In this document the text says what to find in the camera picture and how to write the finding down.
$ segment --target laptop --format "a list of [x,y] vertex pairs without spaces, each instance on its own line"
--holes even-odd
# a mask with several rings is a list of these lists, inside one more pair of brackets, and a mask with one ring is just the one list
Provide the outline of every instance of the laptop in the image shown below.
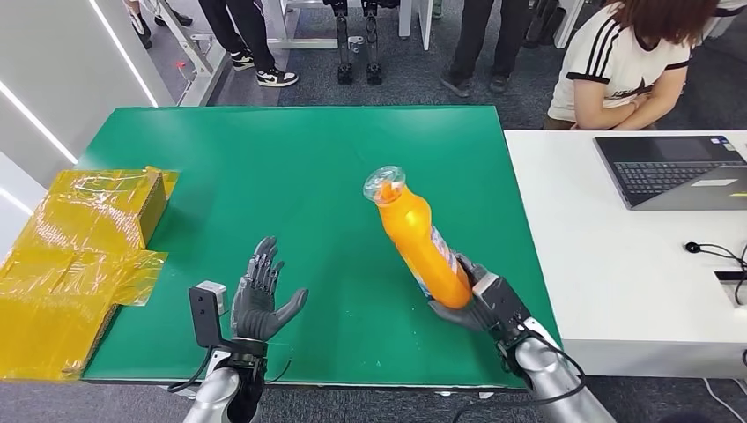
[[630,210],[747,210],[747,162],[723,136],[596,137]]

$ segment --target white wall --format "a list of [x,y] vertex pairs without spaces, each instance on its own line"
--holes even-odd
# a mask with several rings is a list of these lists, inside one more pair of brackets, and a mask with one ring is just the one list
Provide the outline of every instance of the white wall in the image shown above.
[[[16,166],[7,156],[0,152],[0,187],[22,203],[27,209],[33,210],[46,194],[46,190],[31,176]],[[13,245],[29,218],[28,211],[9,201],[0,193],[0,262]]]
[[[93,1],[159,106],[172,106],[122,0]],[[89,0],[3,2],[0,40],[0,81],[76,157],[115,108],[151,105]],[[71,166],[2,94],[0,152],[45,187]]]

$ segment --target floor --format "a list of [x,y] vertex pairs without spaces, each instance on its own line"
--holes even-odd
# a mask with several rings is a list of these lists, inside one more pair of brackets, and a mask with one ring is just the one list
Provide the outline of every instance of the floor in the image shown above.
[[[381,63],[385,81],[378,87],[365,84],[366,57],[355,57],[357,84],[337,85],[334,50],[293,50],[276,52],[280,67],[301,75],[294,87],[278,90],[260,88],[254,72],[228,71],[214,105],[297,106],[297,105],[380,105],[380,104],[494,104],[505,129],[537,129],[550,101],[551,89],[563,52],[550,47],[521,52],[510,91],[494,96],[476,90],[469,100],[459,100],[442,89],[436,75],[453,54],[459,32],[462,0],[445,0],[445,17],[433,25],[432,46],[423,51],[419,26],[413,19],[412,36],[396,37],[395,11],[380,13]],[[202,13],[193,0],[171,0],[177,11],[195,18],[191,33],[208,32]],[[144,13],[146,20],[152,17]],[[351,13],[351,35],[360,34],[360,13]],[[298,23],[297,35],[334,35],[334,21],[327,9],[295,11],[289,26]],[[476,86],[487,83],[489,51],[495,42],[497,16],[493,16],[485,54],[481,57]],[[186,81],[176,64],[186,60],[167,28],[151,25],[150,54],[178,98]],[[709,41],[695,51],[685,93],[666,118],[663,129],[745,129],[747,127],[747,13],[719,40]],[[619,423],[656,422],[672,412],[698,411],[714,422],[737,420],[707,393],[701,380],[669,378],[590,378],[589,386]],[[747,394],[729,380],[713,381],[714,391],[737,412],[747,416]],[[275,422],[449,422],[455,410],[468,402],[486,401],[496,408],[468,413],[462,422],[542,422],[535,409],[500,409],[498,402],[525,398],[523,393],[498,394],[480,400],[477,393],[455,393],[442,397],[425,391],[319,390],[269,387],[263,397],[264,423]],[[167,394],[155,386],[91,385],[86,383],[0,383],[0,422],[97,422],[130,423],[180,422],[190,402]]]
[[[712,381],[714,393],[747,416],[747,395],[728,380]],[[713,423],[737,423],[708,396],[699,379],[594,377],[589,386],[618,423],[655,423],[673,412],[700,412]],[[155,386],[0,383],[0,421],[18,423],[181,422],[190,401]],[[528,399],[523,393],[478,399],[477,393],[442,397],[423,391],[268,388],[262,423],[448,423],[469,402],[495,408],[466,413],[462,423],[542,423],[537,409],[501,409],[500,401]]]

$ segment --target bottle cap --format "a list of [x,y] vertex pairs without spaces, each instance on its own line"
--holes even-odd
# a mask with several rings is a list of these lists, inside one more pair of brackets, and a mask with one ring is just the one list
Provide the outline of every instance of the bottle cap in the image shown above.
[[404,171],[397,166],[377,169],[363,184],[363,195],[377,204],[389,204],[402,194]]

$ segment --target laptop keyboard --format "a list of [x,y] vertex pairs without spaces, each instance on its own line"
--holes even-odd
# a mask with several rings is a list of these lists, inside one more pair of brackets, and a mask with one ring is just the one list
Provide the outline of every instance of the laptop keyboard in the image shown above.
[[630,194],[661,194],[721,166],[742,161],[616,162],[620,181]]

